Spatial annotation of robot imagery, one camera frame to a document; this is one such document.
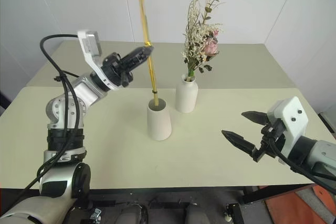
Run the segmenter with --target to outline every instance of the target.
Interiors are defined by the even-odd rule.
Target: beige tabletop
[[[121,56],[128,54],[142,43],[102,41],[101,48],[106,57],[112,52]],[[181,75],[186,72],[181,52],[183,44],[155,43],[153,61],[159,88],[175,88]],[[65,41],[52,55],[64,70],[81,75],[92,71],[84,61],[84,56],[76,40]],[[220,44],[219,55],[209,62],[213,71],[196,73],[200,88],[294,88],[295,85],[280,68],[265,45]],[[131,88],[150,88],[151,81],[147,64],[133,71]],[[28,86],[58,87],[53,80],[57,75],[51,64],[46,64],[28,83]]]
[[[61,93],[57,87],[25,87],[0,117],[2,188],[23,188],[34,178],[47,147],[45,105]],[[84,162],[91,167],[92,189],[309,183],[269,156],[255,163],[221,134],[222,129],[234,131],[259,147],[261,126],[240,114],[267,111],[277,100],[294,95],[309,118],[306,136],[334,141],[295,88],[200,89],[190,114],[174,109],[174,95],[174,89],[160,89],[173,126],[172,135],[161,142],[146,132],[150,89],[110,92],[90,108],[85,117]]]
[[[103,57],[129,53],[141,43],[102,42]],[[298,96],[309,117],[307,137],[334,141],[314,110],[264,45],[220,45],[213,71],[197,73],[195,110],[174,108],[173,89],[185,72],[183,44],[156,43],[153,52],[159,97],[170,108],[173,132],[165,141],[146,132],[151,99],[146,64],[134,70],[130,88],[110,92],[85,117],[91,188],[212,187],[303,184],[309,180],[265,156],[259,163],[233,147],[221,130],[234,131],[260,146],[260,125],[240,114],[267,111],[277,100]],[[62,69],[91,71],[77,41],[65,41],[52,55]],[[23,188],[36,174],[47,148],[47,102],[62,94],[48,63],[0,117],[0,187]]]

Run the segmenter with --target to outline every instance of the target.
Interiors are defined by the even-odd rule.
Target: silver robot arm segment
[[[76,116],[79,126],[74,140],[61,158],[40,180],[40,196],[27,198],[0,217],[0,224],[61,224],[69,210],[79,200],[86,200],[90,189],[90,167],[82,160],[86,155],[83,146],[83,117],[89,107],[107,95],[109,90],[126,87],[133,80],[131,71],[146,62],[153,47],[139,47],[121,58],[112,53],[103,60],[98,35],[92,31],[79,31],[79,42],[85,61],[93,69],[72,82],[79,102],[76,115],[74,98],[68,92],[67,136],[65,128],[65,94],[50,100],[46,113],[48,124],[48,149],[44,151],[44,162],[51,159],[64,146],[75,128]]]
[[[336,145],[304,136],[308,117],[297,97],[278,101],[267,113],[247,111],[242,115],[264,126],[261,147],[257,149],[242,136],[223,130],[224,136],[235,147],[256,162],[265,154],[273,158],[279,156],[279,161],[290,164],[294,172],[303,174],[332,193],[336,192]]]

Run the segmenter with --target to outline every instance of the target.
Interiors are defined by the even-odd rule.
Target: pink rose
[[[210,38],[205,42],[204,53],[207,56],[215,56],[218,53],[217,40]]]
[[[212,32],[212,35],[213,35],[214,37],[217,37],[217,35],[218,35],[218,30],[213,31],[213,32]]]

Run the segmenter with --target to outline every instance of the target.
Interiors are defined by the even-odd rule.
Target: tall white vase
[[[157,141],[165,140],[172,134],[172,123],[166,102],[159,98],[159,106],[154,99],[147,106],[147,130],[149,136]]]
[[[197,94],[198,85],[196,83],[196,78],[193,77],[191,81],[185,81],[186,75],[182,75],[181,82],[178,83],[176,87],[176,109],[182,113],[190,113],[194,110]]]

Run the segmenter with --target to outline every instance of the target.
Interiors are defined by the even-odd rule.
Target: golden stem
[[[139,4],[140,4],[140,15],[141,15],[143,39],[145,42],[145,46],[151,46],[152,44],[151,44],[151,41],[149,40],[147,18],[145,15],[145,8],[144,8],[143,0],[139,0]],[[147,63],[148,63],[148,68],[149,68],[149,74],[150,74],[151,81],[152,81],[152,88],[153,88],[153,93],[154,93],[154,104],[155,106],[159,106],[159,98],[157,95],[158,91],[156,89],[156,84],[155,84],[154,65],[153,65],[153,60],[151,56],[148,57]]]

